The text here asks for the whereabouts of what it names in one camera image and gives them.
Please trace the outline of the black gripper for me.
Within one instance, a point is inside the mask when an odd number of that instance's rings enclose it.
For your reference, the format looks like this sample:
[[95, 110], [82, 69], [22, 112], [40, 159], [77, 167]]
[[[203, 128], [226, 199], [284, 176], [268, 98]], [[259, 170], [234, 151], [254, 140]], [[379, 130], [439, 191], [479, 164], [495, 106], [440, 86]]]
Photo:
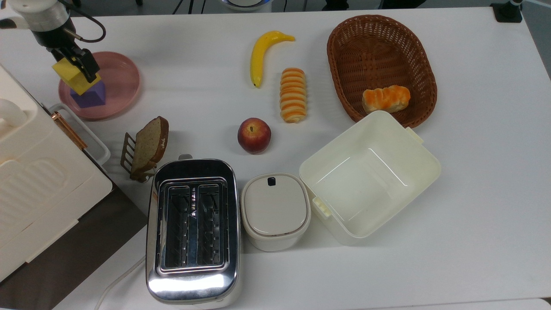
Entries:
[[75, 38], [68, 34], [65, 29], [75, 33], [74, 25], [62, 25], [57, 29], [49, 31], [33, 31], [37, 42], [46, 47], [54, 59], [59, 62], [61, 59], [67, 59], [71, 64], [77, 66], [84, 74], [88, 83], [93, 83], [97, 79], [97, 73], [100, 67], [91, 52], [87, 49], [81, 49], [76, 43]]

